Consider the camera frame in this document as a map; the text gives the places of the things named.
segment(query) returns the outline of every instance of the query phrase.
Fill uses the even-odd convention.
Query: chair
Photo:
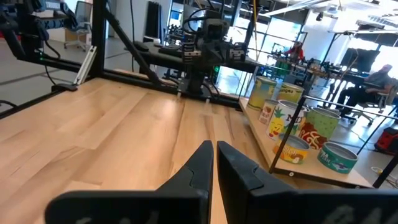
[[[379,101],[377,103],[366,102],[366,103],[358,103],[358,105],[361,106],[364,110],[366,108],[378,108],[379,113],[383,113],[384,108],[386,106],[390,106],[392,104],[392,102],[394,101],[394,98],[397,96],[397,92],[398,92],[398,80],[394,79],[394,84],[388,94],[378,93],[378,95],[380,97],[379,97]],[[364,116],[369,121],[368,126],[372,125],[373,120],[375,119],[375,118],[370,117],[369,115],[367,115],[366,113],[364,113],[362,111],[354,111],[353,112],[353,117],[359,118],[360,116]]]
[[[75,17],[78,23],[78,27],[75,29],[69,29],[72,33],[75,33],[77,36],[76,40],[68,41],[63,44],[63,47],[66,49],[69,45],[77,45],[81,47],[85,52],[89,44],[86,44],[86,41],[81,41],[80,37],[86,34],[91,33],[91,24],[90,24],[90,17],[91,17],[91,9],[93,5],[88,2],[78,1],[76,4],[75,9]]]

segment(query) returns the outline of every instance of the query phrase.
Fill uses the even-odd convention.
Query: tin can
[[[335,131],[341,117],[322,108],[311,108],[305,124],[300,130],[300,138],[308,142],[311,148],[320,150]]]
[[[276,81],[266,77],[257,77],[250,95],[248,106],[255,110],[261,110],[264,100],[271,99],[274,94]]]
[[[271,99],[265,100],[264,106],[262,107],[259,117],[259,121],[261,123],[268,126],[269,120],[271,119],[277,104],[278,101],[276,100],[271,100]]]
[[[285,134],[280,134],[278,136],[278,142],[274,146],[274,153],[278,152],[279,146],[285,137]],[[286,162],[291,162],[293,164],[302,164],[308,156],[310,150],[310,145],[306,143],[303,139],[297,136],[289,136],[287,138],[286,144],[280,154],[279,159],[283,159]]]
[[[290,124],[290,121],[293,118],[294,112],[297,108],[298,104],[287,101],[287,100],[279,100],[278,105],[275,107],[274,113],[269,121],[269,125],[267,128],[267,135],[273,140],[278,139],[278,135],[280,133],[285,133],[287,127]],[[300,113],[298,114],[297,119],[295,120],[292,132],[290,135],[295,135],[302,119],[304,117],[305,108],[301,108]]]
[[[288,100],[294,103],[298,103],[301,96],[303,95],[303,92],[304,89],[302,87],[290,83],[283,83],[277,99]]]
[[[358,161],[358,156],[343,146],[326,142],[318,154],[318,160],[331,170],[349,174]]]
[[[300,124],[298,125],[298,128],[297,128],[297,131],[296,131],[296,133],[294,134],[294,135],[297,136],[297,137],[300,137],[301,129],[303,129],[303,127],[304,127],[304,125],[305,125],[305,121],[307,120],[307,115],[308,115],[308,113],[310,112],[310,109],[307,108],[306,106],[303,106],[303,109],[304,109],[304,116],[303,116],[303,119],[301,119],[301,122],[300,122]]]

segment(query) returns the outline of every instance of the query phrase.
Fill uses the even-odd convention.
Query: yellow can
[[[249,107],[261,110],[264,100],[271,99],[274,94],[276,81],[266,77],[257,77],[249,99]]]
[[[298,103],[301,96],[303,95],[303,92],[304,89],[302,87],[290,83],[283,83],[277,99],[288,100],[294,103]]]
[[[285,134],[280,134],[278,136],[277,144],[274,146],[274,153],[278,152],[279,146],[285,137]],[[279,159],[283,159],[286,162],[291,162],[293,164],[302,164],[308,156],[310,150],[310,145],[303,139],[297,136],[289,136],[287,138],[286,144],[280,154]]]

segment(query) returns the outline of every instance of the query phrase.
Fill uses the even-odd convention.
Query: red object
[[[293,52],[295,52],[297,49],[295,48],[295,47],[292,47],[290,50],[288,50],[288,51],[286,51],[285,52],[285,54],[291,54],[291,53],[293,53]],[[303,59],[304,58],[304,51],[303,51],[303,49],[299,49],[299,52],[298,52],[298,59]]]
[[[388,154],[395,154],[398,151],[398,130],[386,128],[374,147]]]

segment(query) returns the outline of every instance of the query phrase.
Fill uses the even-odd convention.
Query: wooden shelf
[[[271,166],[272,161],[275,158],[275,154],[272,151],[272,148],[275,146],[275,141],[266,136],[266,125],[262,124],[258,120],[259,112],[247,107],[247,103],[248,99],[245,98],[241,98],[239,101],[243,113],[248,118],[250,127],[256,137],[258,145],[261,148],[262,154],[264,155],[268,165]],[[318,153],[319,151],[312,149],[304,163],[300,165],[291,164],[279,159],[275,166],[275,172],[281,174],[289,174],[290,172],[293,172],[295,177],[325,182],[342,187],[350,185],[351,187],[358,186],[372,188],[372,185],[354,169],[349,174],[339,174],[325,167],[318,161]]]

